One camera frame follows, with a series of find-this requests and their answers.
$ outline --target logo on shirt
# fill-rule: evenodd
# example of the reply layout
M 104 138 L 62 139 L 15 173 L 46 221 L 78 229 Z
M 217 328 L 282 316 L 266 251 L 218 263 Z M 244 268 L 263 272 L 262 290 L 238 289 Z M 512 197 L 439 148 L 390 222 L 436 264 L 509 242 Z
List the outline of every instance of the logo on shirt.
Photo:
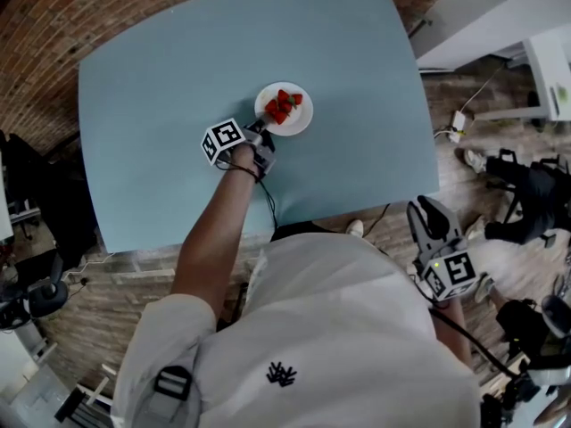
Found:
M 294 371 L 291 366 L 285 369 L 281 361 L 277 365 L 272 361 L 268 371 L 266 377 L 268 377 L 269 383 L 279 383 L 280 387 L 287 387 L 294 383 L 294 376 L 297 374 L 297 371 Z

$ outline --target white table leg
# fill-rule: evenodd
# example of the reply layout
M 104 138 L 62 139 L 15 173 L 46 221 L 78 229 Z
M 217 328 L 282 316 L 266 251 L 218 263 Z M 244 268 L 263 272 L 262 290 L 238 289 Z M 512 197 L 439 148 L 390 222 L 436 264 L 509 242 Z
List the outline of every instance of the white table leg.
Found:
M 547 118 L 547 111 L 542 106 L 533 108 L 516 108 L 513 110 L 501 110 L 481 112 L 474 116 L 474 120 L 499 120 L 499 119 L 542 119 Z

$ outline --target plate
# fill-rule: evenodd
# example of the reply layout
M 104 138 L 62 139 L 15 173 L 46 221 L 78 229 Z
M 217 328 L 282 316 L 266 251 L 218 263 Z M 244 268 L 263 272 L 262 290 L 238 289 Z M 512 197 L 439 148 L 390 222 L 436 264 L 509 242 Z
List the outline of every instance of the plate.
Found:
M 269 86 L 265 86 L 258 96 L 253 106 L 256 117 L 259 118 L 265 113 L 264 108 L 270 100 L 277 97 L 277 91 L 284 89 L 288 94 L 302 94 L 303 102 L 297 109 L 293 108 L 288 118 L 282 125 L 269 124 L 268 131 L 278 136 L 292 136 L 301 133 L 309 126 L 313 118 L 313 102 L 310 95 L 301 87 L 292 82 L 275 82 Z

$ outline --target black shorts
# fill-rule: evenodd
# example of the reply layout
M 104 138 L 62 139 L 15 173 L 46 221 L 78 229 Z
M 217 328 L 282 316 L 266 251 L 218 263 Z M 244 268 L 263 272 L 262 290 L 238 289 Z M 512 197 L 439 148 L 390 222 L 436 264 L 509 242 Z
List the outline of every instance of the black shorts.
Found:
M 522 301 L 513 300 L 504 304 L 496 320 L 506 332 L 508 340 L 528 357 L 539 355 L 549 332 L 542 314 Z

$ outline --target shoe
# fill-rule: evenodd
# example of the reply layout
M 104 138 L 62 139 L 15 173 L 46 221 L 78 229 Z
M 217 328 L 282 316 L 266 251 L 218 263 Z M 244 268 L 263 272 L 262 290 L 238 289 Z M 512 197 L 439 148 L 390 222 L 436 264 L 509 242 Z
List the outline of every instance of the shoe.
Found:
M 365 234 L 365 227 L 363 226 L 363 222 L 358 220 L 357 218 L 349 224 L 345 233 L 348 235 L 357 236 L 358 238 L 362 238 Z
M 484 234 L 485 226 L 488 224 L 484 216 L 480 216 L 476 221 L 466 229 L 464 236 L 468 241 L 479 238 Z
M 487 157 L 481 153 L 466 149 L 464 151 L 464 161 L 476 173 L 482 173 L 485 171 L 485 163 L 487 161 Z
M 474 293 L 474 301 L 478 304 L 484 301 L 495 284 L 496 283 L 492 277 L 489 274 L 484 273 L 482 279 L 480 279 L 480 284 L 478 285 L 476 293 Z

